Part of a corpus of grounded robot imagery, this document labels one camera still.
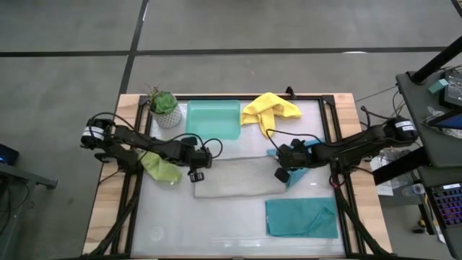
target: white plant pot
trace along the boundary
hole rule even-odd
[[[172,111],[172,113],[169,114],[156,114],[152,111],[150,112],[154,120],[159,125],[159,127],[164,129],[169,129],[174,126],[177,126],[181,122],[181,118],[183,117],[181,115],[181,109],[178,105]]]

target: green cloth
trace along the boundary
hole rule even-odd
[[[266,201],[266,233],[283,238],[338,238],[333,198]]]
[[[179,183],[181,180],[181,172],[177,165],[171,164],[160,158],[158,154],[145,151],[139,153],[141,163],[148,174],[156,181],[167,181],[170,184]]]

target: rgb keyboard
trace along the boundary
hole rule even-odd
[[[447,228],[462,225],[462,183],[432,187],[441,219]]]

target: succulent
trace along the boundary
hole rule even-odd
[[[176,98],[169,92],[154,87],[149,94],[149,109],[156,114],[169,114],[178,105]]]

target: wooden table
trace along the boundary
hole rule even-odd
[[[339,118],[341,134],[343,137],[348,137],[361,131],[359,119],[354,104],[353,94],[350,93],[328,93],[326,95],[333,95],[335,97],[336,109]],[[121,95],[116,113],[125,118],[130,124],[134,124],[136,118],[136,109],[138,107],[139,95]],[[146,122],[147,111],[143,112],[143,120],[141,121],[140,129],[144,129]],[[328,116],[329,125],[332,124],[332,118]],[[334,137],[334,128],[330,127],[331,136]],[[115,162],[104,164],[100,178],[109,176],[117,170]],[[92,216],[85,239],[83,253],[89,253],[96,248],[98,243],[105,237],[113,223],[116,221],[116,215],[121,197],[121,189],[123,183],[123,174],[117,174],[109,178],[101,185],[96,193],[95,203],[93,204]],[[388,233],[383,219],[382,208],[375,188],[373,177],[369,173],[358,170],[352,174],[352,184],[354,195],[357,203],[359,217],[364,223],[365,227],[369,230],[373,238],[388,252],[391,252],[391,245],[388,239]],[[356,238],[354,234],[353,224],[347,220],[350,240],[352,243],[353,252],[358,252]],[[123,250],[126,240],[126,226],[121,232],[121,241],[119,248]]]

